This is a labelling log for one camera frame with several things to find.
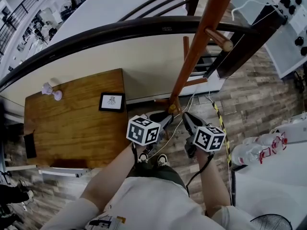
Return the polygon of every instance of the wooden table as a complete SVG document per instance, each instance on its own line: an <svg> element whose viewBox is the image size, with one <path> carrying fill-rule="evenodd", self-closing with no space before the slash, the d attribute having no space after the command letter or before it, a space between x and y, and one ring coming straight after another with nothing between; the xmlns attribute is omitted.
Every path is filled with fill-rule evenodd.
<svg viewBox="0 0 307 230"><path fill-rule="evenodd" d="M41 92L25 100L24 133L34 130L36 158L30 164L94 168L110 163L128 144L128 116L98 110L102 92L124 93L122 70L73 80L53 88L60 101Z"/></svg>

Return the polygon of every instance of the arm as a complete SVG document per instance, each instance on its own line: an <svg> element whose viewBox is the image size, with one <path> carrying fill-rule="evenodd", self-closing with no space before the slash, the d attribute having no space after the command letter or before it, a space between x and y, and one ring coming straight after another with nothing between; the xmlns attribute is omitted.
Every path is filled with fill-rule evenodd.
<svg viewBox="0 0 307 230"><path fill-rule="evenodd" d="M93 202L103 211L120 188L134 165L132 143L127 146L107 167L103 168L86 186L81 198ZM137 147L138 154L143 148Z"/></svg>
<svg viewBox="0 0 307 230"><path fill-rule="evenodd" d="M207 161L208 154L197 149L196 157L201 169ZM207 168L201 173L201 185L203 199L209 217L212 217L220 209L219 206L230 205L228 190L219 175L214 159L210 161Z"/></svg>

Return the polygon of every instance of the yellow and black tape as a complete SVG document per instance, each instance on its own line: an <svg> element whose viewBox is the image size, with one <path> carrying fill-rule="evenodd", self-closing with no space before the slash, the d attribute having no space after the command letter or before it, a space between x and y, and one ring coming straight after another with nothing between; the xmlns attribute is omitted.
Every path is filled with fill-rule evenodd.
<svg viewBox="0 0 307 230"><path fill-rule="evenodd" d="M230 167L230 166L231 166L231 154L230 154L229 140L228 140L228 137L227 137L225 125L224 125L224 123L223 123L222 115L221 115L221 113L220 113L220 111L219 111L217 105L215 104L215 102L213 102L212 105L213 105L214 109L215 109L216 112L217 112L217 115L218 115L218 117L219 117L220 125L221 125L221 127L222 127L222 130L223 130L223 132L226 134L224 143L225 143L225 146L226 146L227 162L228 162L228 165L229 165L229 167Z"/></svg>

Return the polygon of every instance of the white cable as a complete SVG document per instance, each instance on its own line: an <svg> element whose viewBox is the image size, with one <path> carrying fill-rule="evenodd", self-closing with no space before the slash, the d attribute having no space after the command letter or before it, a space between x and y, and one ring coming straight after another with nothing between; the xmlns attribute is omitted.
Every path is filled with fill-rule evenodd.
<svg viewBox="0 0 307 230"><path fill-rule="evenodd" d="M228 181L229 181L230 203L232 205L232 183L231 183L231 180L230 180L230 167L229 167L228 161L226 161L226 162L227 162L227 165L228 165Z"/></svg>
<svg viewBox="0 0 307 230"><path fill-rule="evenodd" d="M182 112L184 112L184 111L187 109L187 107L189 106L189 103L190 103L191 99L194 97L194 95L195 95L195 93L190 97L187 106L185 107L185 109L182 110Z"/></svg>
<svg viewBox="0 0 307 230"><path fill-rule="evenodd" d="M259 2L259 1L257 1L257 0L247 0L242 6L240 6L240 7L238 7L238 8L235 8L235 9L231 10L232 21L235 21L234 12L237 11L237 10L240 10L240 9L244 8L249 2L256 2L256 3L258 3L258 4L265 5L265 6L267 6L267 5L275 5L275 4L272 4L272 3L269 3L269 2L263 3L263 2Z"/></svg>
<svg viewBox="0 0 307 230"><path fill-rule="evenodd" d="M161 150L169 143L169 141L170 141L170 140L173 138L173 136L175 135L175 132L176 132L177 128L179 127L179 125L181 124L181 122L182 122L182 120L179 122L179 124L178 124L177 127L175 128L174 133L172 134L172 136L170 137L170 139L167 141L167 143L166 143L164 146L162 146L162 147L158 150L158 152L156 152L153 156L155 156L157 153L159 153L159 151L161 151Z"/></svg>
<svg viewBox="0 0 307 230"><path fill-rule="evenodd" d="M258 20L256 23L254 23L254 24L252 24L252 25L257 24L258 22L262 21L265 17L269 16L270 14L272 14L272 13L274 13L274 12L275 12L275 10L273 10L271 13L267 14L267 15L264 16L261 20Z"/></svg>
<svg viewBox="0 0 307 230"><path fill-rule="evenodd" d="M210 91L209 91L209 95L208 95L209 100L213 103L213 101L210 99Z"/></svg>
<svg viewBox="0 0 307 230"><path fill-rule="evenodd" d="M194 94L190 97L190 99L189 99L189 102L190 102L191 99L192 99L192 102L191 102L190 107L188 108L188 111L190 110L190 108L191 108L191 106L192 106L192 104L193 104L193 100L194 100L193 97L194 97L195 93L194 93ZM158 150L158 152L156 152L153 156L155 156L157 153L159 153L159 152L169 143L169 141L173 138L173 136L175 135L175 132L176 132L177 128L179 127L179 125L180 125L181 123L182 123L182 120L179 122L179 124L178 124L177 127L175 128L175 130L174 130L172 136L169 138L169 140L167 141L167 143L166 143L164 146L162 146L162 147Z"/></svg>

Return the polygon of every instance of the floor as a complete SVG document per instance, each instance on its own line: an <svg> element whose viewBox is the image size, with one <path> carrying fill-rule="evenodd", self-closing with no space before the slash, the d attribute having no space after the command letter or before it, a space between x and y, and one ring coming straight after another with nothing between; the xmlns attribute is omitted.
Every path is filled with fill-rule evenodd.
<svg viewBox="0 0 307 230"><path fill-rule="evenodd" d="M197 13L201 13L206 0L200 0ZM229 22L230 9L227 10L223 21ZM190 112L205 119L213 126L219 126L216 111L205 98L208 94L195 96ZM293 81L282 81L278 78L264 48L260 49L246 62L235 74L229 77L221 91L211 93L210 98L216 102L224 120L230 146L233 149L244 138L267 133L279 125L284 119L303 111L303 96L294 88ZM184 108L189 97L180 99ZM141 114L148 110L161 109L152 103L129 107L129 116ZM177 118L169 127L172 134L180 122ZM22 126L15 127L15 134L22 134ZM181 124L176 130L173 139L164 148L163 153L168 156L169 164L182 177L185 183L199 170L195 160L188 159L184 151L185 139L188 134ZM21 136L15 142L10 142L6 150L14 161L25 163L25 150ZM226 163L225 149L216 153L215 159L223 180L229 186L228 166ZM14 210L24 220L20 229L40 229L40 227L56 214L66 203L80 196L86 184L99 169L94 169L81 178L67 178L60 176L40 175L37 169L12 172L12 184L19 179L24 180L35 194L33 203L23 210L21 204L14 204ZM191 183L191 198L203 206L200 178Z"/></svg>

